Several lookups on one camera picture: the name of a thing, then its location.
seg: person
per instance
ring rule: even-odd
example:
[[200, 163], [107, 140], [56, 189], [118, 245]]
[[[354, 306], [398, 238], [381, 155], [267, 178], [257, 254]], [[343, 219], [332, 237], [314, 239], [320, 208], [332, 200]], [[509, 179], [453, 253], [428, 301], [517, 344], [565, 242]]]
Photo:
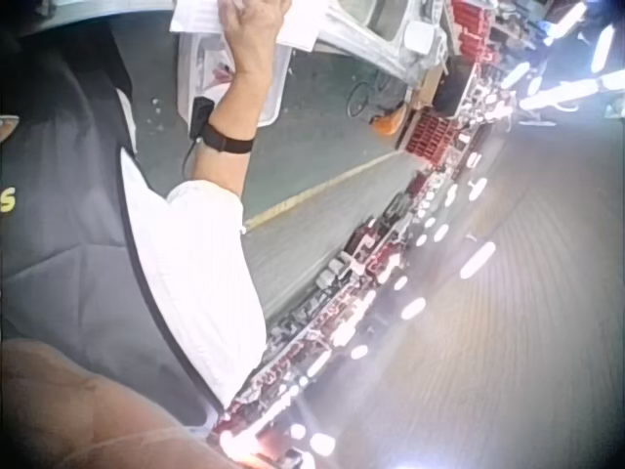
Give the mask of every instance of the person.
[[220, 0], [236, 71], [167, 198], [135, 159], [132, 83], [105, 22], [3, 52], [2, 330], [206, 432], [265, 350], [241, 195], [290, 0]]
[[231, 469], [159, 405], [29, 339], [2, 345], [4, 467]]

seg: gray floor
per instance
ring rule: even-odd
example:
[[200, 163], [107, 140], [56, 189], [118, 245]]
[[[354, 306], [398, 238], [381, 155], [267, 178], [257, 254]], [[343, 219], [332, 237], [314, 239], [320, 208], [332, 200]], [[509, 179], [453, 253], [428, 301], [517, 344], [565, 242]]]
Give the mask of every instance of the gray floor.
[[419, 167], [411, 155], [394, 156], [244, 236], [265, 316], [309, 285], [354, 228], [379, 215]]
[[[167, 13], [111, 19], [134, 82], [139, 161], [163, 194], [182, 180], [189, 144], [176, 111], [177, 36], [168, 32], [170, 19]], [[371, 132], [364, 120], [346, 116], [348, 94], [358, 81], [373, 77], [373, 67], [346, 56], [296, 53], [290, 69], [280, 116], [259, 132], [252, 156], [243, 196], [248, 219], [395, 144]], [[376, 103], [390, 107], [404, 92], [405, 86], [392, 82]]]

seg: white shirt sleeve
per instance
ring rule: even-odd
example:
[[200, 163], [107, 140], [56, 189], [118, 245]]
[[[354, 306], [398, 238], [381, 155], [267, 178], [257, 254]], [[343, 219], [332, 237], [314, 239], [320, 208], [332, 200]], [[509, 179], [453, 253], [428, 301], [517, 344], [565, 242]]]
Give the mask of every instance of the white shirt sleeve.
[[165, 200], [128, 164], [138, 169], [133, 161], [122, 166], [150, 291], [191, 363], [228, 406], [267, 339], [241, 246], [241, 201], [207, 181], [183, 183]]

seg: paper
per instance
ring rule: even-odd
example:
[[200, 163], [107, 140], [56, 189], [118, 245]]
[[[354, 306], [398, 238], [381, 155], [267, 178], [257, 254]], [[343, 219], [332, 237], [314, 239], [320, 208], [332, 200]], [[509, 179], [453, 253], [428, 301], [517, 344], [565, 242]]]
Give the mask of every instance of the paper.
[[[327, 8], [328, 0], [293, 0], [278, 34], [278, 44], [312, 51]], [[178, 0], [170, 29], [221, 33], [217, 0]]]

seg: cable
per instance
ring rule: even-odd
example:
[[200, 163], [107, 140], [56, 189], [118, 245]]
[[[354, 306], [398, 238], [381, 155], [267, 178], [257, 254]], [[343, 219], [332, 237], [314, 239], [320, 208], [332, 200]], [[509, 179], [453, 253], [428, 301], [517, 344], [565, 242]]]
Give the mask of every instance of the cable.
[[187, 151], [187, 155], [185, 156], [185, 159], [183, 159], [183, 179], [186, 180], [187, 179], [187, 163], [188, 163], [188, 159], [190, 158], [191, 154], [193, 153], [193, 150], [195, 149], [195, 146], [197, 145], [197, 143], [199, 142], [199, 139], [194, 140], [191, 143], [191, 146], [188, 148]]

